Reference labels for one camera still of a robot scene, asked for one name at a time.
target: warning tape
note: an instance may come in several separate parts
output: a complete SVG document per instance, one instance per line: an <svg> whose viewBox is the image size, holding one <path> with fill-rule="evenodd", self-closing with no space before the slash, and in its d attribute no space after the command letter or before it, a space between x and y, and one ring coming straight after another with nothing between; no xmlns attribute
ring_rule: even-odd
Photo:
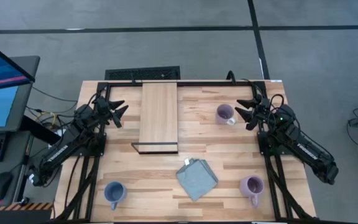
<svg viewBox="0 0 358 224"><path fill-rule="evenodd" d="M0 206L0 211L23 211L23 210L49 210L52 209L52 203L28 203L23 207L18 203L13 203L10 206Z"/></svg>

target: gray cloth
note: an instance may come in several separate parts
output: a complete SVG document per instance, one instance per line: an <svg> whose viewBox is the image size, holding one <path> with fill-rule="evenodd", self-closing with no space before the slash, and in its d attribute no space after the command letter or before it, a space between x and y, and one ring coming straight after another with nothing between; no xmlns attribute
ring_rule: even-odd
<svg viewBox="0 0 358 224"><path fill-rule="evenodd" d="M196 201L218 184L218 178L205 160L190 159L189 162L178 170L177 178L189 197Z"/></svg>

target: black bracket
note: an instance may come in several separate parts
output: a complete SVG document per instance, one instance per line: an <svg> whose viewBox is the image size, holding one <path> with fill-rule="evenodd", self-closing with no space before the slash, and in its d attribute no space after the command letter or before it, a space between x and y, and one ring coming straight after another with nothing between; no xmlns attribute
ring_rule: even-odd
<svg viewBox="0 0 358 224"><path fill-rule="evenodd" d="M132 85L136 85L136 81L135 81L135 78L134 78L134 75L131 73L131 80L132 80Z"/></svg>
<svg viewBox="0 0 358 224"><path fill-rule="evenodd" d="M132 142L131 146L139 154L178 154L178 151L154 151L154 152L139 152L135 146L167 146L178 145L177 142Z"/></svg>
<svg viewBox="0 0 358 224"><path fill-rule="evenodd" d="M269 149L269 144L267 142L267 132L259 131L257 133L257 137L258 137L259 151L262 155L266 155Z"/></svg>
<svg viewBox="0 0 358 224"><path fill-rule="evenodd" d="M103 90L107 90L107 86L109 86L109 83L99 82L98 87L96 87L97 94L100 94Z"/></svg>
<svg viewBox="0 0 358 224"><path fill-rule="evenodd" d="M230 70L227 74L226 80L231 80L232 85L236 85L236 78L234 77L234 73Z"/></svg>
<svg viewBox="0 0 358 224"><path fill-rule="evenodd" d="M264 81L255 81L253 82L253 84L255 84L257 87L259 87L262 91L264 91L264 95L267 97L267 93L266 93L266 84Z"/></svg>
<svg viewBox="0 0 358 224"><path fill-rule="evenodd" d="M271 155L293 155L293 153L285 146L280 146L270 153Z"/></svg>
<svg viewBox="0 0 358 224"><path fill-rule="evenodd" d="M95 133L95 142L89 147L79 148L72 156L103 156L106 147L106 133Z"/></svg>

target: wooden tabletop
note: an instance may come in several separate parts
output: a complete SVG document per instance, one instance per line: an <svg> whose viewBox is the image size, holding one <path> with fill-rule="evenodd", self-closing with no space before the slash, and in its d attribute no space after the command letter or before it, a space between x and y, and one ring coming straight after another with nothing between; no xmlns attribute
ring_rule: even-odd
<svg viewBox="0 0 358 224"><path fill-rule="evenodd" d="M87 104L96 92L98 82L100 81L83 82L78 105ZM282 82L265 83L268 97L277 93L285 96ZM139 141L142 87L112 88L110 99L125 100L129 109L122 117L121 129L113 124L106 127L108 141L105 154L100 158L91 221L274 220L265 162L259 154L256 138L257 128L253 131L246 130L246 124L237 113L237 123L233 126L215 122L216 108L220 104L235 107L239 106L236 100L251 98L252 92L248 86L178 87L178 154L139 155L131 147L131 142ZM219 179L218 185L196 202L192 202L187 196L175 175L186 158L205 159ZM55 199L57 215L63 210L74 161L75 158L71 158L63 164ZM289 191L307 213L315 215L304 165L293 156L282 156L282 161ZM75 169L68 201L78 189L81 166L82 159ZM256 209L250 206L249 199L239 191L239 181L248 175L258 175L265 182L265 192ZM122 182L127 187L128 194L125 201L112 211L104 198L104 188L114 180ZM277 192L280 211L285 216L282 195L278 189ZM88 191L83 197L80 217L85 215L87 198Z"/></svg>

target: black metal frame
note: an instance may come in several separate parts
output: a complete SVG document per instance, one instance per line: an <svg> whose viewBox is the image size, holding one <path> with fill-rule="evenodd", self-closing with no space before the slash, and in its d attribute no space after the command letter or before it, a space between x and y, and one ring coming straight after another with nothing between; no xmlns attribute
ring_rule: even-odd
<svg viewBox="0 0 358 224"><path fill-rule="evenodd" d="M227 80L231 80L231 82L177 82L177 86L249 86L252 88L252 95L256 96L257 94L257 88L255 86L258 86L258 88L262 91L262 94L266 95L266 86L265 86L265 82L264 81L259 81L259 82L247 82L247 81L243 81L243 82L237 82L236 78L234 77L233 73L228 73ZM98 83L98 89L100 88L106 88L106 99L109 100L110 99L110 95L111 95L111 88L113 87L120 87L120 86L142 86L143 82L127 82L127 83L106 83L106 82L99 82ZM261 130L263 130L263 126L261 124L259 124L259 128ZM105 130L105 125L102 125L100 127L100 132L104 133ZM258 142L261 148L261 154L264 154L264 151L267 149L267 145L265 145L266 143L263 142L262 138L260 138L259 134L258 134ZM283 185L285 186L285 178L284 178L284 171L283 171L283 166L282 166L282 162L280 159L280 155L275 155L276 158L276 165L277 165L277 169L278 169L278 179L281 183L284 183ZM89 157L85 158L84 164L83 164L83 168L81 171L81 179L80 179L80 185L82 185L85 181L85 175L86 175L86 171L88 169L88 161ZM98 166L99 166L99 157L95 157L94 160L94 166L96 163L96 170L95 173L97 174L98 171ZM269 182L269 186L270 186L270 193L272 196L272 204L273 204L273 210L274 210L274 214L275 214L275 219L278 220L279 218L281 218L280 216L280 208L278 206L278 200L277 200L277 193L275 191L275 179L273 176L269 175L269 167L272 168L272 163L270 161L270 156L268 154L265 154L265 164L266 164L266 168L268 169L268 182ZM88 203L86 205L86 214L85 214L85 219L90 220L91 218L91 210L92 210L92 205L93 205L93 197L94 197L94 191L96 188L96 174L94 176L94 179L90 185L89 188L89 195L88 195ZM77 212L74 213L74 217L73 218L79 218L79 207L80 205L78 205L76 207ZM289 202L287 201L287 199L285 199L285 210L287 212L287 217L288 218L293 218L292 216L292 212L291 212L291 207Z"/></svg>

